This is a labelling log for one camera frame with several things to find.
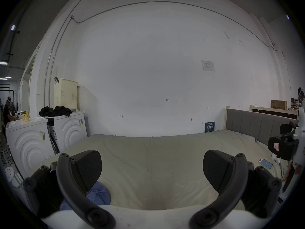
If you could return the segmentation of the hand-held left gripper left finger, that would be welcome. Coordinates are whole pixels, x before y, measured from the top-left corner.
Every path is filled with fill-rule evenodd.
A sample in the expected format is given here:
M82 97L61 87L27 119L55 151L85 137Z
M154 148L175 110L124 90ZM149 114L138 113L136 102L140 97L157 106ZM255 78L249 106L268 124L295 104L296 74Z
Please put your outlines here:
M58 212L65 200L89 226L115 228L114 217L86 197L101 172L102 159L98 151L83 151L74 156L61 153L50 167L42 165L31 177L24 179L23 187L31 211L44 219Z

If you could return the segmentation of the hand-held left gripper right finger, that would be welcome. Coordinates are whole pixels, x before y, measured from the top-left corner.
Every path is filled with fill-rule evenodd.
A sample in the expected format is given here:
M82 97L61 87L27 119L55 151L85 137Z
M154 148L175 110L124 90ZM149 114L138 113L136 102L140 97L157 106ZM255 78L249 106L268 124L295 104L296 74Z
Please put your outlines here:
M192 229L211 229L242 201L245 210L266 219L274 210L281 181L263 166L254 167L245 154L231 156L218 150L208 150L203 159L203 172L218 192L218 198L189 220Z

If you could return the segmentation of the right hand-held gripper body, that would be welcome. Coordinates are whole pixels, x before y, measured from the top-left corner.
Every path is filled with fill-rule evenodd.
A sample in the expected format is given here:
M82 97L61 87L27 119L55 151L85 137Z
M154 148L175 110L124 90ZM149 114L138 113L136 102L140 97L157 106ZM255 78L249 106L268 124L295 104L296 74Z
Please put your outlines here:
M293 177L299 175L305 165L305 113L302 107L299 108L298 121L298 128L296 128L296 132L293 135L294 139L299 140L296 153L291 162L291 174L293 174Z

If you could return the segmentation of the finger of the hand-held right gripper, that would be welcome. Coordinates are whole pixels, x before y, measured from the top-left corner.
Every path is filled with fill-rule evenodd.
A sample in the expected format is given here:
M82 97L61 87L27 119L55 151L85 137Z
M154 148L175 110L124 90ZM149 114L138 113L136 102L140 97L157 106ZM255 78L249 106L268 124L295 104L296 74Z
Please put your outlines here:
M280 139L276 136L272 136L268 140L268 149L275 154L277 158L290 161L295 155L298 144L298 139Z
M281 139L292 139L293 135L295 134L297 124L293 123L292 121L289 124L282 124L280 126L280 134Z

